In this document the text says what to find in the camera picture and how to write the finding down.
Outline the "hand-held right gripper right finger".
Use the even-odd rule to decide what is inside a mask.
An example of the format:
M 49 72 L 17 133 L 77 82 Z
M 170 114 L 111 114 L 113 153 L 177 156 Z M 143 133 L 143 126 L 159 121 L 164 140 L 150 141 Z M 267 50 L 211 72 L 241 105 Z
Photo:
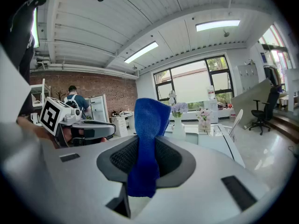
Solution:
M 258 201 L 269 191 L 262 181 L 227 155 L 214 149 L 168 137 L 159 137 L 185 151 L 196 161 L 193 174 L 179 187 L 158 189 L 134 218 L 135 224 L 252 224 L 263 214 Z M 234 176 L 255 203 L 242 210 L 223 178 Z

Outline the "person's left hand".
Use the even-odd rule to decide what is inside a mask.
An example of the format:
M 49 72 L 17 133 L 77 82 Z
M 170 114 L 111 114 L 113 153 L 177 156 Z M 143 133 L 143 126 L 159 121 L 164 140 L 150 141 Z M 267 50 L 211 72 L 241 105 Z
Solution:
M 94 140 L 87 140 L 85 138 L 85 134 L 90 130 L 78 129 L 78 128 L 70 128 L 63 127 L 62 135 L 64 137 L 65 142 L 59 141 L 57 142 L 59 147 L 78 147 L 78 146 L 87 146 L 91 144 L 106 142 L 107 138 L 102 137 Z

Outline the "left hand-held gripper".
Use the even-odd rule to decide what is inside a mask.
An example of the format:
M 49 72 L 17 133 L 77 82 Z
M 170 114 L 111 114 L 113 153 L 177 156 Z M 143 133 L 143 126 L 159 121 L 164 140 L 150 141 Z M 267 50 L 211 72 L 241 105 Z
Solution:
M 116 126 L 112 123 L 91 119 L 82 119 L 82 111 L 62 101 L 47 97 L 39 118 L 40 124 L 54 136 L 59 147 L 69 147 L 63 134 L 63 127 L 71 128 L 70 143 L 74 146 L 86 146 L 101 142 L 102 138 L 111 138 Z

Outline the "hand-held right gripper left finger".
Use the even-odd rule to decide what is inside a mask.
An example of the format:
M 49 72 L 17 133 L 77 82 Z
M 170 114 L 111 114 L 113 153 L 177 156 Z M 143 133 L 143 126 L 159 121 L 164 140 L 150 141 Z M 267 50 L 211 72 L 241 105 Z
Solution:
M 97 158 L 115 143 L 55 149 L 16 123 L 0 125 L 0 171 L 14 193 L 42 223 L 130 224 L 107 204 L 122 184 L 109 181 Z

